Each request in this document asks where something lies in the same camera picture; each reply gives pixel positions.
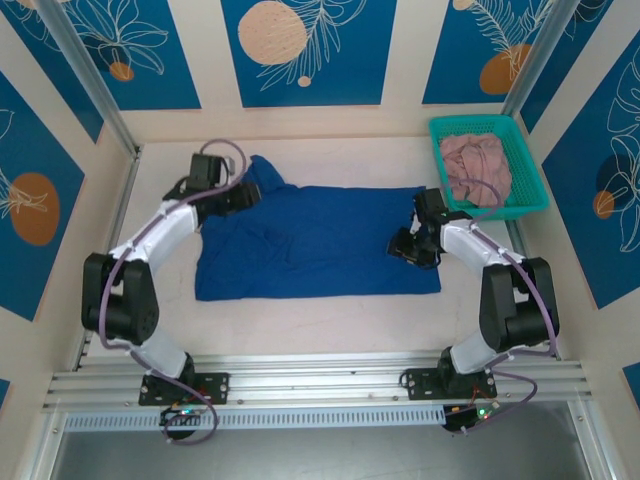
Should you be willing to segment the blue printed t-shirt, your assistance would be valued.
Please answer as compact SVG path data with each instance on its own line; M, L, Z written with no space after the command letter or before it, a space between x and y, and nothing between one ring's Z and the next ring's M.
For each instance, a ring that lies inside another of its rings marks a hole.
M440 292L436 270L387 252L418 188L298 187L254 155L246 179L262 199L201 228L200 302Z

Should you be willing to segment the grey metal sheet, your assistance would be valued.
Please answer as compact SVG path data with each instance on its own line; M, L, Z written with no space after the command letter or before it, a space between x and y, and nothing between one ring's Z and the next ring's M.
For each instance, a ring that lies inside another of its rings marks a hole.
M65 435L51 480L591 480L572 438L438 428L223 431L197 446L153 433Z

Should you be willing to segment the teal plastic mesh basket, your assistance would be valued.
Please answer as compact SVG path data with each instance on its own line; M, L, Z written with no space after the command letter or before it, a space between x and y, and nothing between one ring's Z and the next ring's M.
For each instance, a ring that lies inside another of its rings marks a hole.
M428 121L444 196L452 209L464 210L481 220L516 220L529 213L544 210L549 205L540 175L517 123L509 116L476 114L435 117ZM454 182L446 172L441 144L450 136L494 134L502 144L512 183L510 194L500 208L489 214L489 208L481 208L468 200L457 201L451 188Z

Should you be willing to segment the blue poster with white flower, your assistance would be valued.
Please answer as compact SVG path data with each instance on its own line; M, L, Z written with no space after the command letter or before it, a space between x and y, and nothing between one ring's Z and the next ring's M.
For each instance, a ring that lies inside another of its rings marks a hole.
M168 0L68 0L62 7L120 110L201 107Z

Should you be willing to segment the blue poster with orange circle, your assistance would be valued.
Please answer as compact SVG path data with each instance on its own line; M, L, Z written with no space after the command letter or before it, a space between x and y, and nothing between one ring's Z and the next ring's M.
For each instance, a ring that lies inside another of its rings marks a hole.
M36 319L84 172L0 72L0 307Z

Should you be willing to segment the blue poster with beige circle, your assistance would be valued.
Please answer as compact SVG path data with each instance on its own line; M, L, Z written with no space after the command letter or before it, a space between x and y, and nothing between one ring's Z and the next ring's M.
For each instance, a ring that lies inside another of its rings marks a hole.
M246 109L380 104L397 0L220 0Z

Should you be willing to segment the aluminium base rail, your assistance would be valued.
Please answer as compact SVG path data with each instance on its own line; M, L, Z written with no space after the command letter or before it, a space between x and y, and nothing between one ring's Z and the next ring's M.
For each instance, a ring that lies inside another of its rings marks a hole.
M199 372L230 376L227 405L337 407L405 404L399 384L409 368L435 366L437 351L292 355L198 355ZM592 390L579 362L522 356L499 365L498 397L522 399L538 384L538 401L589 400ZM46 412L125 410L136 407L143 371L125 356L88 356L76 371L53 375Z

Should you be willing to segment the blue poster with fern leaf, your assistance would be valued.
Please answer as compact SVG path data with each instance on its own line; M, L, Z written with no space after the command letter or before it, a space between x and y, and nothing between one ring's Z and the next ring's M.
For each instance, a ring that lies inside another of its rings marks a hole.
M422 103L506 98L555 0L449 0Z

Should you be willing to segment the crumpled pink cloth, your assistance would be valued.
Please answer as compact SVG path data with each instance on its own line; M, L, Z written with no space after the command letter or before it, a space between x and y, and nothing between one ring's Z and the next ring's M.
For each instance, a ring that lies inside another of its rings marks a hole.
M509 197L512 174L495 134L447 136L440 153L456 202L492 207Z

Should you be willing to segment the aluminium corner post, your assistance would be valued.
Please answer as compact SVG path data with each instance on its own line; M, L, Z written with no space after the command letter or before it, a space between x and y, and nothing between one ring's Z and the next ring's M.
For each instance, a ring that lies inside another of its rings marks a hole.
M74 26L57 0L33 0L66 62L127 156L136 161L140 147Z
M502 105L501 114L516 117L572 18L580 0L554 0L524 65Z

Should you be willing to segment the small circuit board with LEDs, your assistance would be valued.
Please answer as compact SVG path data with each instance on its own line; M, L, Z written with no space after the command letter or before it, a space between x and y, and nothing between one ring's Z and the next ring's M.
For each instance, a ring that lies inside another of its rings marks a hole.
M488 421L500 409L498 402L489 404L445 406L443 428L453 434L464 434Z
M203 409L168 407L161 411L159 425L161 427L198 426L204 413Z

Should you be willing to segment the blue floral wall poster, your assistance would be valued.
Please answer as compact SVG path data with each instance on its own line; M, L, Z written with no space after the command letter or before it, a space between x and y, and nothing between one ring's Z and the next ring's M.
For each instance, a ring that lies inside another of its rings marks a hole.
M35 9L33 0L0 0L0 12L24 42L87 135L96 143L104 120Z
M552 54L521 107L520 116L531 133L556 91L593 35L613 0L580 0Z

